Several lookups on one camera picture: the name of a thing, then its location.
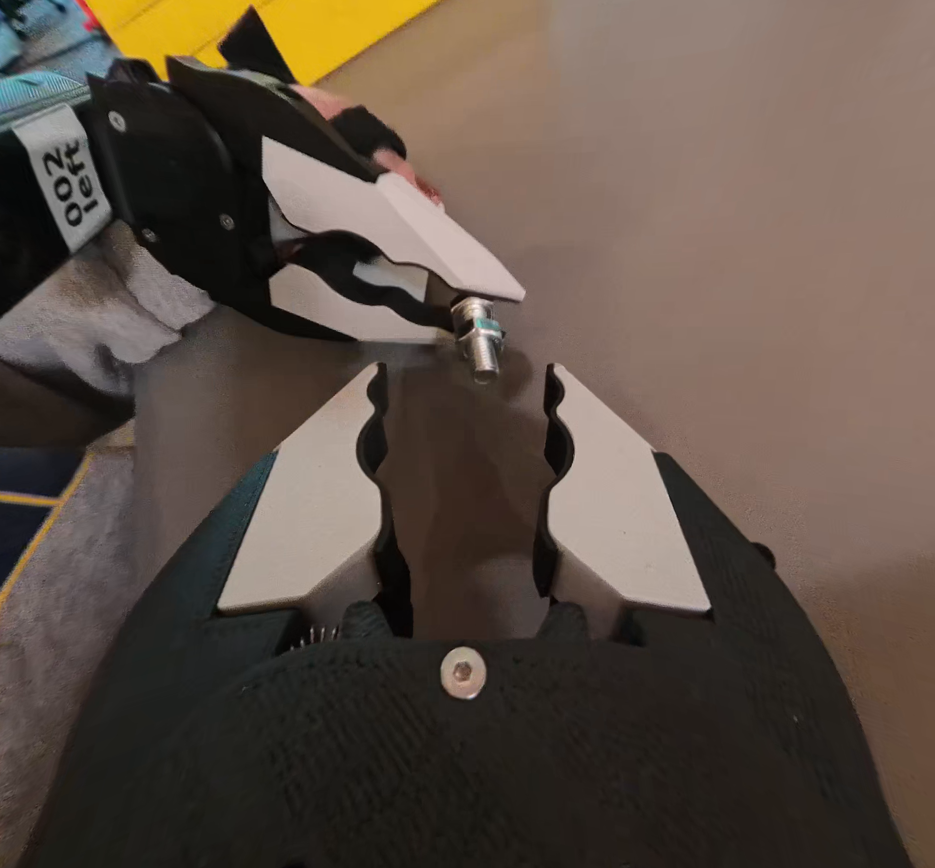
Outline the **person's left hand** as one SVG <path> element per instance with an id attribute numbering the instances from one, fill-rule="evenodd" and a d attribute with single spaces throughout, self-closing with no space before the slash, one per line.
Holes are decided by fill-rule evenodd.
<path id="1" fill-rule="evenodd" d="M 438 190 L 413 168 L 401 137 L 367 107 L 318 88 L 293 84 L 290 90 L 310 103 L 359 157 L 382 171 L 397 174 L 434 205 L 443 207 Z"/>

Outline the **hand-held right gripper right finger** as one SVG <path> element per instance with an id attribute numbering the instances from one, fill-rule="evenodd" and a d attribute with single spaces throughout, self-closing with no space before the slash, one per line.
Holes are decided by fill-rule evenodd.
<path id="1" fill-rule="evenodd" d="M 561 364 L 548 366 L 535 585 L 576 605 L 590 636 L 617 636 L 633 610 L 707 617 L 703 585 L 654 447 Z"/>

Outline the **person's left forearm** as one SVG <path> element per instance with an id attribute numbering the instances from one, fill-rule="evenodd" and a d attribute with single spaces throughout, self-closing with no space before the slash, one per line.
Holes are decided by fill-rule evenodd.
<path id="1" fill-rule="evenodd" d="M 3 317 L 1 359 L 84 403 L 130 403 L 137 369 L 214 307 L 116 221 Z"/>

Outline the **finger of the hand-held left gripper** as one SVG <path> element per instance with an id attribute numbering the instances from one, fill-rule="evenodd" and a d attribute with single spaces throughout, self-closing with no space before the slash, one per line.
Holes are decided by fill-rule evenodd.
<path id="1" fill-rule="evenodd" d="M 346 234 L 289 234 L 274 250 L 274 308 L 362 343 L 453 342 L 450 310 L 433 302 L 427 270 Z"/>
<path id="2" fill-rule="evenodd" d="M 424 269 L 458 292 L 524 299 L 524 287 L 486 246 L 397 173 L 368 182 L 264 137 L 262 177 L 300 230 L 355 235 L 391 263 Z"/>

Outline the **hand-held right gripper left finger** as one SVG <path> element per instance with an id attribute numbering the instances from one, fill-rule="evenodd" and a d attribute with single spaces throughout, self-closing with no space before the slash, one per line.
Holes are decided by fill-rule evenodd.
<path id="1" fill-rule="evenodd" d="M 337 636 L 349 605 L 374 602 L 411 636 L 411 574 L 378 471 L 388 371 L 368 365 L 274 452 L 217 601 L 222 616 L 296 610 Z"/>

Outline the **silver bolt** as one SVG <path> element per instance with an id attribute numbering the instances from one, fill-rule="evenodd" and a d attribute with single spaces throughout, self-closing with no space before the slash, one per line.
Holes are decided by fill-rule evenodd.
<path id="1" fill-rule="evenodd" d="M 497 380 L 499 374 L 499 355 L 504 340 L 500 345 L 484 340 L 459 343 L 457 339 L 459 324 L 462 320 L 467 320 L 474 316 L 486 316 L 495 319 L 491 302 L 472 295 L 465 297 L 451 307 L 453 335 L 461 356 L 469 364 L 474 380 L 477 383 L 487 384 Z"/>

